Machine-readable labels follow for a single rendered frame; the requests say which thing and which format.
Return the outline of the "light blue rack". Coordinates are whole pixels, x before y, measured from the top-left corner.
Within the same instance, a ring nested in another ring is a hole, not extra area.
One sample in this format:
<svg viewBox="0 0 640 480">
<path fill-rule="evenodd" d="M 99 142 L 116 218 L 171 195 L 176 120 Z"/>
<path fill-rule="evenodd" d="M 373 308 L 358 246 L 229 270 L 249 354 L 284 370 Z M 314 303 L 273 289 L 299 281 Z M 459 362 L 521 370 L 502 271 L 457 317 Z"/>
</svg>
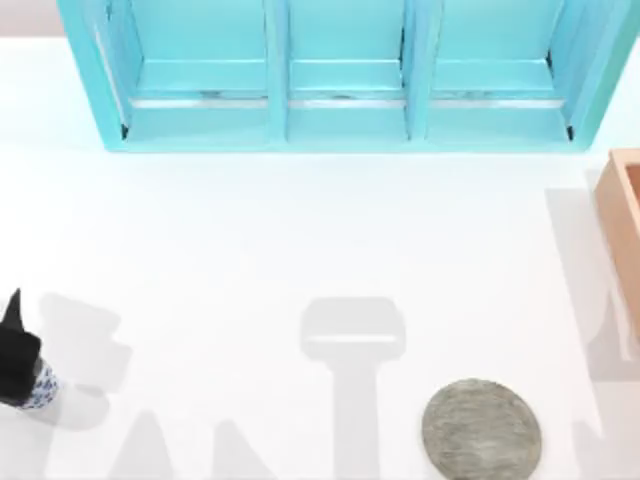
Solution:
<svg viewBox="0 0 640 480">
<path fill-rule="evenodd" d="M 113 152 L 588 149 L 640 0 L 56 0 Z"/>
</svg>

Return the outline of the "round grey coaster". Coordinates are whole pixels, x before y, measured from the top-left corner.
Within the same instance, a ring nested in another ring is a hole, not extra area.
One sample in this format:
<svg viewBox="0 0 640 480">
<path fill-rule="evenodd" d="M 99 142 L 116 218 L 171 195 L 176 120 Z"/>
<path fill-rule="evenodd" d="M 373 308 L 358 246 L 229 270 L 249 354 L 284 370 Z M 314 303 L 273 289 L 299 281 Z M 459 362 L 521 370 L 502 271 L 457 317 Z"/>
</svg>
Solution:
<svg viewBox="0 0 640 480">
<path fill-rule="evenodd" d="M 485 379 L 440 388 L 425 407 L 421 436 L 446 480 L 530 480 L 542 457 L 542 430 L 531 407 Z"/>
</svg>

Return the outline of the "salmon-coloured box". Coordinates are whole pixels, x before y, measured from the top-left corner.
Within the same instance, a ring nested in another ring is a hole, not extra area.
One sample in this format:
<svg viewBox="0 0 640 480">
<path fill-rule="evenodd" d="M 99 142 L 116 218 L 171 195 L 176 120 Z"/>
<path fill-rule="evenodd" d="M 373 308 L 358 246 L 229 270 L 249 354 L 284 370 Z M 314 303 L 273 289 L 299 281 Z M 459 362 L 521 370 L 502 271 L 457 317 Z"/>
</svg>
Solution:
<svg viewBox="0 0 640 480">
<path fill-rule="evenodd" d="M 594 195 L 640 356 L 640 148 L 609 151 Z"/>
</svg>

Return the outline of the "white and blue patterned cup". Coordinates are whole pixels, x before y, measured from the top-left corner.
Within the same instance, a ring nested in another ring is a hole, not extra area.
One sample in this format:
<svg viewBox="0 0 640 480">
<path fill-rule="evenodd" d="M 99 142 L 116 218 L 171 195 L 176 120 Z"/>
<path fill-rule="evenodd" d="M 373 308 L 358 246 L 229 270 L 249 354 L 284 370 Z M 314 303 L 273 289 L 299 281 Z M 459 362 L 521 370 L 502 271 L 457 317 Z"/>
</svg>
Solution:
<svg viewBox="0 0 640 480">
<path fill-rule="evenodd" d="M 45 360 L 42 360 L 33 389 L 27 399 L 18 404 L 18 409 L 29 411 L 47 407 L 55 400 L 59 386 L 60 382 L 54 370 Z"/>
</svg>

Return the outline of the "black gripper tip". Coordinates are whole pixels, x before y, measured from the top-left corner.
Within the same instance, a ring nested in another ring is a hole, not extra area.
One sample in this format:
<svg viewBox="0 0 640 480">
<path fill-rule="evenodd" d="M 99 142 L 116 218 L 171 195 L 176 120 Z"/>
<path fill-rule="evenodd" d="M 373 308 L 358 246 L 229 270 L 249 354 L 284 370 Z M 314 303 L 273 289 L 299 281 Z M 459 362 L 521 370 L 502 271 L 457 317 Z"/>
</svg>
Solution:
<svg viewBox="0 0 640 480">
<path fill-rule="evenodd" d="M 22 406 L 30 397 L 40 365 L 41 339 L 24 327 L 21 289 L 11 295 L 0 320 L 0 402 Z"/>
</svg>

